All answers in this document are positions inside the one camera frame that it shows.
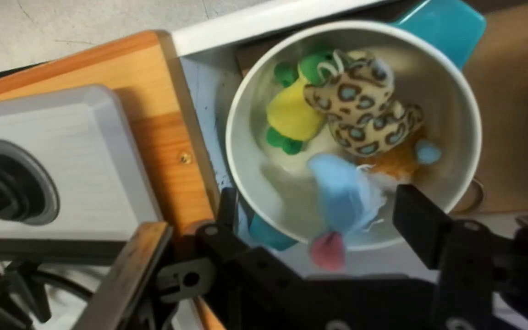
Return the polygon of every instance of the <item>pink object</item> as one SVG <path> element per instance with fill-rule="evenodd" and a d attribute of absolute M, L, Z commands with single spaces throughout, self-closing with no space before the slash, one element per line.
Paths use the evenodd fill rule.
<path fill-rule="evenodd" d="M 344 246 L 344 237 L 336 231 L 318 237 L 309 253 L 312 261 L 327 272 L 344 270 L 345 246 Z"/>

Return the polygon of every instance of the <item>green toy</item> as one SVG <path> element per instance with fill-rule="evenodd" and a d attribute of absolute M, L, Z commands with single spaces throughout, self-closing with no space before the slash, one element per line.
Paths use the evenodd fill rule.
<path fill-rule="evenodd" d="M 325 116 L 305 99 L 305 86 L 320 86 L 327 81 L 320 72 L 322 63 L 333 64 L 334 50 L 320 48 L 305 55 L 300 64 L 279 63 L 276 79 L 285 86 L 267 108 L 267 143 L 287 154 L 300 154 L 307 141 L 314 140 L 325 125 Z"/>

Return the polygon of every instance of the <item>teal pot handle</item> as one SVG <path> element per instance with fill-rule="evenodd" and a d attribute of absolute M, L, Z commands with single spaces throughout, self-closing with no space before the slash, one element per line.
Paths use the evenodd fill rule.
<path fill-rule="evenodd" d="M 485 35 L 487 20 L 463 0 L 426 0 L 397 26 L 433 44 L 465 68 Z"/>

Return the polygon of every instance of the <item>leopard print toy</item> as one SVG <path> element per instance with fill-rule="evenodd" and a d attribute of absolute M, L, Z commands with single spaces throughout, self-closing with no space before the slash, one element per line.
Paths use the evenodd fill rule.
<path fill-rule="evenodd" d="M 356 158 L 393 151 L 424 125 L 417 105 L 395 97 L 395 74 L 371 52 L 334 52 L 320 64 L 331 79 L 305 88 L 307 103 L 329 119 L 333 138 Z"/>

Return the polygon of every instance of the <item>stove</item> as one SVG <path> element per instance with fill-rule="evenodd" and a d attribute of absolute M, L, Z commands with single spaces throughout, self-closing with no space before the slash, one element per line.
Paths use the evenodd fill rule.
<path fill-rule="evenodd" d="M 72 328 L 138 226 L 160 218 L 111 90 L 0 103 L 0 328 Z M 201 328 L 195 305 L 173 325 Z"/>

